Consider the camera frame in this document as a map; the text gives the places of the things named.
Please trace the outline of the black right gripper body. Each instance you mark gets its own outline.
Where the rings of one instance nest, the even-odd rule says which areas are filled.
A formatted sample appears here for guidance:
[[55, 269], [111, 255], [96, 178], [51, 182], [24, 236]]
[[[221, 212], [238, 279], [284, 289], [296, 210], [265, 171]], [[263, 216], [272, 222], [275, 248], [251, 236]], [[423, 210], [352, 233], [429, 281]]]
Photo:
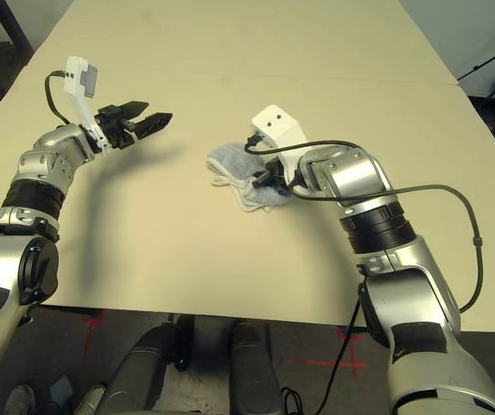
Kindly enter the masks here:
[[279, 195], [290, 195], [289, 183], [285, 178], [284, 167], [278, 157], [270, 159], [265, 164], [267, 177], [265, 186], [273, 188]]

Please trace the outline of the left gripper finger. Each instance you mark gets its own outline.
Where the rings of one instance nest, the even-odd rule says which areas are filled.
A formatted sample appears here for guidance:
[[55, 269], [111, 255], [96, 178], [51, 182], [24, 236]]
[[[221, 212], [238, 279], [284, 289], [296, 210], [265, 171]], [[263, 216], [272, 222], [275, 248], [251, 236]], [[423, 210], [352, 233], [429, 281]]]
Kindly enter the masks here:
[[173, 114], [168, 112], [152, 114], [143, 121], [135, 123], [133, 133], [138, 140], [142, 140], [163, 130], [169, 124], [172, 117]]
[[138, 117], [149, 106], [147, 102], [143, 101], [129, 101], [119, 106], [121, 109], [120, 118], [133, 119]]

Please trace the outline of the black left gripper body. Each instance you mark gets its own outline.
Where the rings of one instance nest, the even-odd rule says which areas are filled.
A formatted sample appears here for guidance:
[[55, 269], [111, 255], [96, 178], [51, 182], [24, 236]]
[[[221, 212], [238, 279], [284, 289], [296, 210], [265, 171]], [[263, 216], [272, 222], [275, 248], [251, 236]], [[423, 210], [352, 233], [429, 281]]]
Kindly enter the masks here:
[[126, 130], [127, 123], [134, 117], [132, 105], [107, 105], [94, 116], [111, 148], [118, 150], [134, 143], [133, 136]]

